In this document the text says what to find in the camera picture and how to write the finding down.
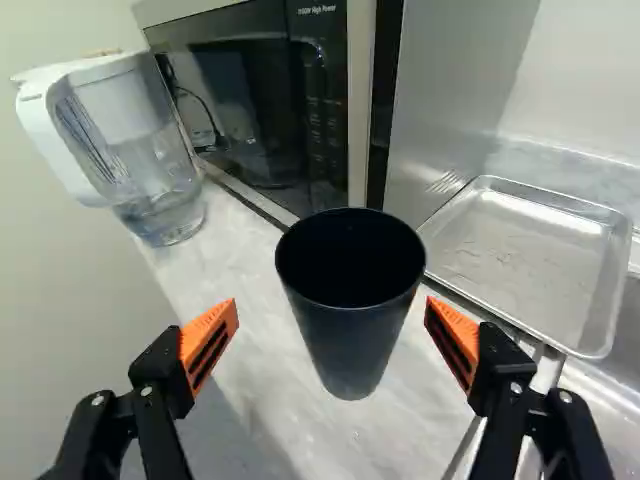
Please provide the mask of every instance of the aluminum sheet pan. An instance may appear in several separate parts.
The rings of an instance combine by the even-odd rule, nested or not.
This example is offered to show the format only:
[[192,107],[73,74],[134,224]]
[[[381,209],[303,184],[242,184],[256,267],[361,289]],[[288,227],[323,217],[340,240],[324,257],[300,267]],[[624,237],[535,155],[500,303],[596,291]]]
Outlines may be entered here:
[[632,222],[611,208],[481,175],[419,229],[425,274],[579,358],[611,350]]

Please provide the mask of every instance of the marble countertop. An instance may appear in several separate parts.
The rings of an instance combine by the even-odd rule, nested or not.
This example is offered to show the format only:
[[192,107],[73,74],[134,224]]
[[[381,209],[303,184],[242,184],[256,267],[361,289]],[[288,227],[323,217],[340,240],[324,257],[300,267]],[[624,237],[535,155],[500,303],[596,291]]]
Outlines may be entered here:
[[[140,244],[181,322],[229,297],[238,307],[240,329],[178,422],[195,478],[441,478],[473,418],[423,327],[426,296],[442,295],[421,285],[376,391],[337,399],[320,383],[275,272],[282,232],[213,183],[203,198],[208,217],[193,238]],[[143,478],[135,448],[123,478]]]

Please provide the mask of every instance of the black microwave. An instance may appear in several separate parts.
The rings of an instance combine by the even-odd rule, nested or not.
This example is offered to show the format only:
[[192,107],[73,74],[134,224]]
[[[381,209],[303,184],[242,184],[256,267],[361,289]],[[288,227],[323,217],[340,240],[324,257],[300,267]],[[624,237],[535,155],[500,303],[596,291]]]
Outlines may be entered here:
[[225,188],[285,225],[382,208],[402,1],[133,8],[199,165]]

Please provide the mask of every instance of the black plastic tumbler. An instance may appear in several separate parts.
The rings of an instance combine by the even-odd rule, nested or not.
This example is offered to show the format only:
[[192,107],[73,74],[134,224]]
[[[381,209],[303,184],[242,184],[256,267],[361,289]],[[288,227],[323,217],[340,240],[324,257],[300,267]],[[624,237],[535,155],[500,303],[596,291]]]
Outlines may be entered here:
[[418,235],[377,210],[326,210],[282,236],[276,270],[333,395],[355,400],[376,388],[425,263]]

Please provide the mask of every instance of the cup rim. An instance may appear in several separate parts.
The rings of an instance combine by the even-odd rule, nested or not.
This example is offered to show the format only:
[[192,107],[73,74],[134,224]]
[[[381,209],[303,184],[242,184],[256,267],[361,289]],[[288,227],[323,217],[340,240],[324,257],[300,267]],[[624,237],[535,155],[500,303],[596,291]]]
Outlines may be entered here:
[[[322,216],[322,215],[327,215],[327,214],[335,214],[335,213],[339,213],[342,211],[366,211],[368,213],[373,213],[375,215],[382,215],[385,216],[387,218],[392,219],[393,221],[398,222],[399,224],[403,225],[404,227],[406,227],[407,229],[409,229],[415,236],[416,240],[418,241],[418,245],[420,245],[420,250],[422,252],[422,267],[419,270],[418,275],[416,276],[416,279],[413,281],[413,283],[411,284],[411,286],[409,288],[407,288],[406,290],[402,291],[401,293],[399,293],[398,295],[395,295],[387,300],[384,300],[382,302],[376,303],[376,304],[372,304],[372,305],[365,305],[362,307],[339,307],[339,306],[335,306],[335,305],[327,305],[325,303],[322,302],[318,302],[317,300],[312,300],[309,297],[302,295],[296,288],[294,288],[291,284],[289,284],[287,281],[285,281],[282,272],[280,271],[280,262],[278,261],[279,257],[282,255],[282,244],[283,244],[283,239],[294,229],[299,228],[299,225],[301,225],[303,222],[311,219],[311,218],[315,218],[317,216]],[[426,264],[427,264],[427,251],[426,248],[424,247],[424,244],[422,243],[422,240],[420,239],[419,235],[417,234],[417,232],[411,228],[409,225],[407,225],[406,222],[404,222],[403,220],[399,219],[398,217],[394,216],[394,215],[390,215],[386,212],[383,212],[381,210],[374,210],[372,208],[366,208],[366,207],[337,207],[337,208],[330,208],[327,210],[322,210],[321,212],[317,212],[314,213],[313,215],[310,215],[308,217],[305,217],[303,219],[298,220],[296,223],[294,223],[286,232],[284,232],[282,234],[282,236],[280,237],[280,239],[278,240],[278,244],[276,245],[276,250],[275,250],[275,267],[276,267],[276,272],[278,273],[278,277],[280,277],[280,281],[287,287],[287,289],[293,293],[295,293],[298,297],[300,297],[301,299],[309,302],[310,304],[314,305],[314,306],[319,306],[319,307],[323,307],[326,308],[328,310],[334,310],[334,311],[348,311],[348,312],[358,312],[358,311],[365,311],[365,310],[370,310],[370,309],[374,309],[374,308],[378,308],[378,307],[382,307],[385,306],[387,304],[393,303],[395,301],[397,301],[398,299],[404,297],[405,295],[407,295],[409,292],[412,292],[420,283],[422,283],[422,279],[424,277],[424,270],[426,268]]]

